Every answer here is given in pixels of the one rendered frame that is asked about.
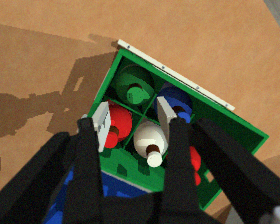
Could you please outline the blue crate with dividers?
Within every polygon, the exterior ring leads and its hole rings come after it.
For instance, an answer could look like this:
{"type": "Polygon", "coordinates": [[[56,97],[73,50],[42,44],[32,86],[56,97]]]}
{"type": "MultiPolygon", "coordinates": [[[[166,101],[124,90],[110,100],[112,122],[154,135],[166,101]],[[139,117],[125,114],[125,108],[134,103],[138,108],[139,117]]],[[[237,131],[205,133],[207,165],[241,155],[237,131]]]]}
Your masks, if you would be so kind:
{"type": "MultiPolygon", "coordinates": [[[[101,170],[101,173],[102,173],[104,196],[116,195],[116,196],[125,196],[125,197],[136,197],[145,193],[152,192],[141,186],[138,186],[122,178],[107,173],[103,170],[101,170]]],[[[72,180],[72,177],[73,177],[73,167],[67,179],[65,180],[60,192],[58,193],[43,224],[61,224],[66,191],[67,191],[67,184],[69,180],[72,180]]]]}

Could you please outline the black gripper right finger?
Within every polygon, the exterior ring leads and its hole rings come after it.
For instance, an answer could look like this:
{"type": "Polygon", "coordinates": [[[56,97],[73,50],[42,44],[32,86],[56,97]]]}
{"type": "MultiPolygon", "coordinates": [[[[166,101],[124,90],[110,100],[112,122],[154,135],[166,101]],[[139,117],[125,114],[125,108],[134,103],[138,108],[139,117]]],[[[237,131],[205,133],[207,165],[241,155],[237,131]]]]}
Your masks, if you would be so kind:
{"type": "Polygon", "coordinates": [[[186,124],[163,96],[157,112],[168,144],[159,224],[203,224],[190,146],[244,224],[280,224],[280,177],[211,119],[186,124]]]}

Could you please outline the blue bottle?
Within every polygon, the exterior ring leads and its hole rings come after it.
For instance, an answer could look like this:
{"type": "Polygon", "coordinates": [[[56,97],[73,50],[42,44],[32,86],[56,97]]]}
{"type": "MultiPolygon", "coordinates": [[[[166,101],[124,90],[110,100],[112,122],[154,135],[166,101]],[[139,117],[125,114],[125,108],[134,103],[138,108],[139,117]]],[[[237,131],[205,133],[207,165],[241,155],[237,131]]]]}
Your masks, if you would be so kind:
{"type": "Polygon", "coordinates": [[[165,81],[152,103],[157,117],[157,97],[162,96],[166,99],[173,111],[176,111],[181,118],[186,119],[186,123],[190,123],[190,115],[192,113],[193,104],[190,96],[184,90],[168,81],[165,81]]]}

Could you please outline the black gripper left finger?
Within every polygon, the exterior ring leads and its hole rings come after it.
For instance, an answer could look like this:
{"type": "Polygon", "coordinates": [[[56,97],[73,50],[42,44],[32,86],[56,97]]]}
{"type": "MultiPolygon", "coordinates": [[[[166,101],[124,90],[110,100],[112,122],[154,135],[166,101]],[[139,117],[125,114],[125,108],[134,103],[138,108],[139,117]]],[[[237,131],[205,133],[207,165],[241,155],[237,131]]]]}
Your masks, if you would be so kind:
{"type": "Polygon", "coordinates": [[[54,134],[0,190],[0,224],[43,224],[73,165],[61,224],[103,224],[99,152],[111,125],[108,102],[77,125],[76,135],[54,134]]]}

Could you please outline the green crate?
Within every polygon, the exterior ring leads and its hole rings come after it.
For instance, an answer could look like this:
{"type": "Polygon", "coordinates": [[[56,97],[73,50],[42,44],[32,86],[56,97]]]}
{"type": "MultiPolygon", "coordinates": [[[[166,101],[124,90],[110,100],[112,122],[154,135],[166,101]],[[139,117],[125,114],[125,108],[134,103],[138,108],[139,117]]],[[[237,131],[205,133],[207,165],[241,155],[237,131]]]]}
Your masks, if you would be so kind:
{"type": "MultiPolygon", "coordinates": [[[[132,111],[132,129],[128,137],[123,141],[118,142],[115,147],[104,147],[103,152],[99,152],[101,170],[111,173],[115,176],[118,176],[151,191],[163,190],[165,167],[167,166],[166,155],[168,154],[168,148],[166,152],[161,156],[161,165],[159,165],[158,167],[151,167],[148,165],[147,159],[140,156],[135,150],[133,134],[144,117],[160,125],[152,103],[165,81],[168,81],[178,88],[184,90],[190,96],[193,104],[193,110],[190,115],[190,123],[196,123],[196,119],[198,118],[211,119],[238,143],[240,143],[244,148],[246,147],[252,124],[239,117],[232,111],[228,110],[221,104],[219,104],[220,106],[218,106],[212,101],[210,102],[209,100],[211,98],[208,100],[207,98],[205,98],[205,96],[199,96],[200,93],[195,92],[195,90],[193,91],[193,89],[191,89],[192,87],[188,88],[185,83],[183,84],[182,82],[180,82],[180,80],[178,81],[173,76],[170,76],[168,73],[163,72],[163,70],[151,65],[151,63],[149,64],[149,62],[146,62],[144,59],[140,59],[139,56],[137,57],[137,55],[135,56],[134,54],[131,54],[132,52],[129,54],[128,53],[129,52],[126,52],[123,49],[119,50],[87,115],[87,117],[92,118],[93,114],[99,107],[98,105],[100,105],[101,102],[106,102],[108,99],[132,111]],[[115,83],[119,73],[125,66],[132,63],[137,63],[138,65],[147,69],[152,75],[155,83],[153,96],[147,103],[141,106],[129,106],[123,103],[117,96],[115,90],[115,83]],[[153,68],[151,68],[150,65],[153,68]],[[175,80],[177,80],[177,82],[175,82],[175,80]]],[[[202,160],[201,167],[197,172],[199,177],[201,178],[201,182],[197,185],[198,198],[204,196],[218,186],[218,183],[215,179],[209,182],[208,178],[206,177],[208,172],[209,171],[207,169],[207,166],[202,160]]]]}

